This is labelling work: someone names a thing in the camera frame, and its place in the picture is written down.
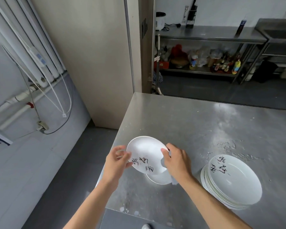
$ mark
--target hand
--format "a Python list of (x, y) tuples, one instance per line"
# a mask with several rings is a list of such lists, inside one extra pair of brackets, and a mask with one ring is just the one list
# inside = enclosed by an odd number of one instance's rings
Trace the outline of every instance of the hand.
[(164, 156), (164, 164), (168, 169), (168, 172), (179, 182), (187, 178), (192, 178), (191, 160), (184, 150), (177, 148), (176, 146), (168, 143), (166, 145), (170, 150), (169, 152), (162, 148), (161, 152)]
[(133, 164), (132, 162), (128, 162), (131, 152), (121, 151), (123, 149), (126, 149), (125, 145), (115, 146), (106, 157), (102, 181), (108, 184), (112, 188), (112, 191), (115, 191), (118, 187), (119, 179), (124, 169)]

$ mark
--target plate stack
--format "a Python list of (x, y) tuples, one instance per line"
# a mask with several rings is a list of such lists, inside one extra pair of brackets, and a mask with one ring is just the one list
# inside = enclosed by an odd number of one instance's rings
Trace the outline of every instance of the plate stack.
[(262, 185), (253, 170), (230, 155), (213, 157), (200, 177), (202, 186), (233, 210), (246, 209), (262, 197)]

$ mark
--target dish towel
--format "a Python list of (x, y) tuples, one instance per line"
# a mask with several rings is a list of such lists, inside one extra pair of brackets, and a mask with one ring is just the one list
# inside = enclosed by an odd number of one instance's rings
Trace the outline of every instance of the dish towel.
[[(161, 159), (161, 165), (166, 168), (166, 166), (165, 166), (165, 164), (164, 164), (164, 158)], [(170, 176), (170, 177), (171, 177), (171, 179), (172, 179), (172, 184), (173, 184), (173, 185), (177, 185), (177, 184), (178, 184), (177, 180), (176, 180), (173, 176)]]

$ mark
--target stainless steel counter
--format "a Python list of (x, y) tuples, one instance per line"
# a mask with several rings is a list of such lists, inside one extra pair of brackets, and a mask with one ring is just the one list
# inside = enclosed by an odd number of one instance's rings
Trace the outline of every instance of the stainless steel counter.
[(239, 36), (235, 36), (237, 26), (194, 26), (193, 29), (181, 26), (167, 26), (169, 31), (159, 30), (161, 38), (198, 39), (214, 41), (232, 41), (239, 43), (263, 44), (267, 39), (254, 27), (244, 27)]
[[(197, 178), (217, 154), (243, 160), (263, 196), (235, 213), (253, 228), (286, 228), (286, 111), (135, 93), (113, 146), (141, 135), (185, 149)], [(174, 228), (207, 228), (180, 185), (157, 185), (132, 167), (106, 207)]]

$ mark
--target shoe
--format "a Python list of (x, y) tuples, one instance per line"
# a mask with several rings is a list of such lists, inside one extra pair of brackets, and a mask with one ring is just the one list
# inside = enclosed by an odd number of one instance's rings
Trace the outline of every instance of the shoe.
[(148, 224), (144, 224), (142, 229), (152, 229)]

